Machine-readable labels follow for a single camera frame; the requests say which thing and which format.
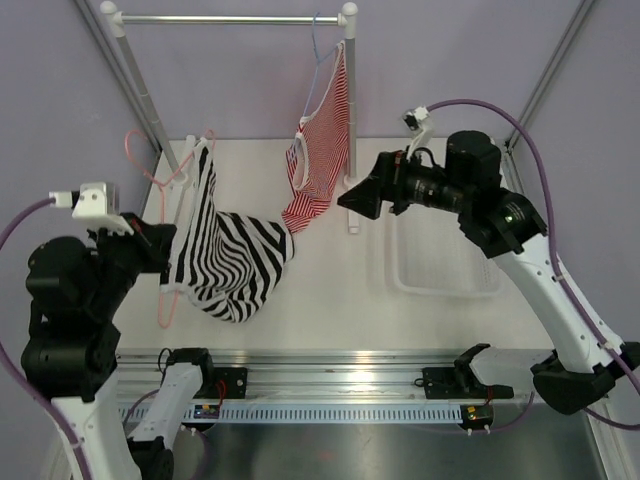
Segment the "black white striped tank top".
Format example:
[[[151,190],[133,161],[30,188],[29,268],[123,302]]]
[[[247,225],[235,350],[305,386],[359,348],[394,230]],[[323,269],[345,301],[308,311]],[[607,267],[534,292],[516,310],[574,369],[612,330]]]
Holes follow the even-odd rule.
[[[224,322],[243,323],[266,303],[294,257],[291,233],[277,221],[219,210],[214,141],[193,147],[191,187],[180,215],[160,291],[185,297]]]

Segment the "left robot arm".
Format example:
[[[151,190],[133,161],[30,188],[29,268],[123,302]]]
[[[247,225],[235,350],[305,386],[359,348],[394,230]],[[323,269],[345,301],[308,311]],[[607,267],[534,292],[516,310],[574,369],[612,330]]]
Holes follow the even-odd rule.
[[[115,313],[141,274],[163,273],[176,227],[126,213],[128,232],[101,227],[87,246],[54,238],[31,255],[29,341],[21,356],[28,384],[50,411],[79,479],[170,479],[173,445],[189,402],[208,396],[216,374],[205,348],[167,361],[159,392],[131,433],[118,411]]]

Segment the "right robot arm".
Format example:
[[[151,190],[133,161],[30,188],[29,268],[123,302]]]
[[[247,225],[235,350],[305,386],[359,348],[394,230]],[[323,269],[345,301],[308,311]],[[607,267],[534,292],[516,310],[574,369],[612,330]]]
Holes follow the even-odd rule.
[[[623,340],[595,312],[562,268],[551,228],[533,204],[502,187],[502,154],[488,135],[450,135],[442,165],[423,165],[420,153],[380,153],[369,175],[342,194],[338,205],[371,220],[379,218],[385,202],[395,215],[412,205],[455,214],[464,236],[519,289],[553,345],[546,359],[523,373],[496,366],[497,349],[474,347],[458,360],[456,389],[476,396],[489,385],[512,387],[513,380],[523,379],[561,414],[588,409],[638,368],[638,343]]]

